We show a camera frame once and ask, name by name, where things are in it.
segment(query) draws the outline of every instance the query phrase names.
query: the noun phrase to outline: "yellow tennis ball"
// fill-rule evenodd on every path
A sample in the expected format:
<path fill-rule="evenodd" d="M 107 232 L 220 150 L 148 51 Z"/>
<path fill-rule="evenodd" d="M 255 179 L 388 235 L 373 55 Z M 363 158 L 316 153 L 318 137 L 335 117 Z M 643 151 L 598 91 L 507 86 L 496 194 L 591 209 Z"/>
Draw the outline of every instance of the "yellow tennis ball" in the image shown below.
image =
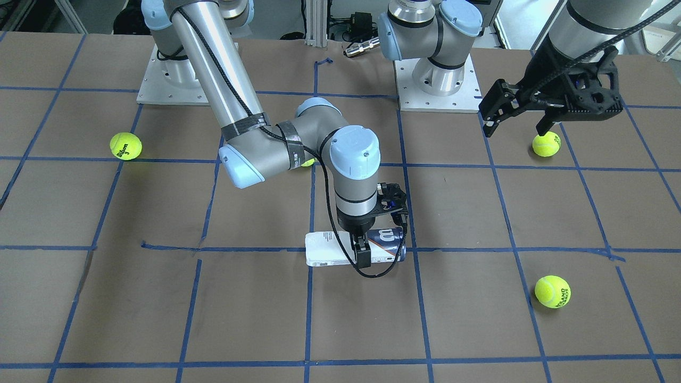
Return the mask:
<path fill-rule="evenodd" d="M 311 159 L 311 160 L 309 160 L 309 161 L 305 161 L 301 166 L 305 166 L 305 167 L 307 167 L 307 166 L 312 166 L 312 165 L 315 163 L 315 161 L 317 161 L 317 159 L 316 159 L 316 158 L 313 158 L 313 159 Z"/>
<path fill-rule="evenodd" d="M 142 141 L 132 133 L 118 133 L 109 142 L 111 154 L 124 161 L 136 158 L 142 152 Z"/>
<path fill-rule="evenodd" d="M 554 132 L 548 132 L 543 136 L 537 135 L 534 140 L 532 140 L 532 150 L 539 157 L 551 157 L 556 154 L 560 149 L 560 137 Z"/>
<path fill-rule="evenodd" d="M 535 296 L 546 307 L 560 309 L 570 301 L 570 285 L 565 279 L 555 275 L 547 275 L 537 281 Z"/>

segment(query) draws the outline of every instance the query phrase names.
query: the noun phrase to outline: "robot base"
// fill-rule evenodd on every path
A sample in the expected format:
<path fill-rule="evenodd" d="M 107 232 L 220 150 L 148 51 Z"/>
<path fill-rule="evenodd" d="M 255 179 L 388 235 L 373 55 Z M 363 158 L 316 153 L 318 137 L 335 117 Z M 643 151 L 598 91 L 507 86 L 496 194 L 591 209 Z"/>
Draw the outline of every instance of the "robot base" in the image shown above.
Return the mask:
<path fill-rule="evenodd" d="M 469 55 L 464 64 L 465 77 L 458 92 L 450 96 L 435 96 L 422 91 L 411 77 L 420 59 L 395 61 L 400 109 L 407 112 L 477 113 L 482 100 L 480 86 Z"/>
<path fill-rule="evenodd" d="M 159 61 L 156 58 L 157 47 L 151 51 L 149 64 L 146 66 L 144 80 L 140 85 L 140 92 L 137 94 L 138 104 L 152 105 L 208 105 L 208 99 L 199 82 L 192 76 L 187 77 L 184 82 L 170 82 L 166 70 L 172 70 L 173 65 L 186 65 L 186 74 L 193 72 L 189 70 L 189 61 L 182 61 L 183 64 L 171 61 Z"/>

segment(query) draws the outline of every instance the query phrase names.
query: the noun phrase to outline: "cardboard surface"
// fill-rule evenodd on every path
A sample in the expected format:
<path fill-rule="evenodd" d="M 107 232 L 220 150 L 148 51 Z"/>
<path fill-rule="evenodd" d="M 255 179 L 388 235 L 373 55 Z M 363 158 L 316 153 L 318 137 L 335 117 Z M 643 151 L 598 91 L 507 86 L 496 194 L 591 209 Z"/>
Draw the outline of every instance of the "cardboard surface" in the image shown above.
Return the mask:
<path fill-rule="evenodd" d="M 663 64 L 618 57 L 627 110 L 556 126 L 540 158 L 539 113 L 486 140 L 475 115 L 399 111 L 378 50 L 239 42 L 273 122 L 323 95 L 377 133 L 379 180 L 409 195 L 407 259 L 378 280 L 308 268 L 304 235 L 330 229 L 321 168 L 236 189 L 210 108 L 135 103 L 149 37 L 8 33 L 0 381 L 678 380 L 681 87 Z M 487 91 L 530 53 L 472 58 Z M 108 142 L 130 131 L 144 150 L 121 163 Z M 551 274 L 573 292 L 559 310 L 533 296 Z"/>

